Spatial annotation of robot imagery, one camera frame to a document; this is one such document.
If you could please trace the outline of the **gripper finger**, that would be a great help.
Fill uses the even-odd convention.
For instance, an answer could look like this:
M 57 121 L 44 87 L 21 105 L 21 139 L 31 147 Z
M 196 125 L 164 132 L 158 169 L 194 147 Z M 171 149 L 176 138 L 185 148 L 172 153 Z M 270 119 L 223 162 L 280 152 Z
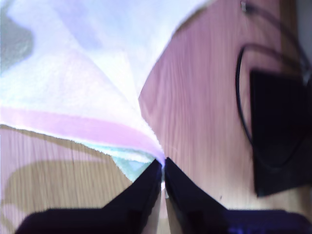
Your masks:
M 165 185 L 169 197 L 181 210 L 225 209 L 198 187 L 170 158 L 165 160 Z
M 122 193 L 110 201 L 106 210 L 145 210 L 154 206 L 160 191 L 162 165 L 154 160 Z

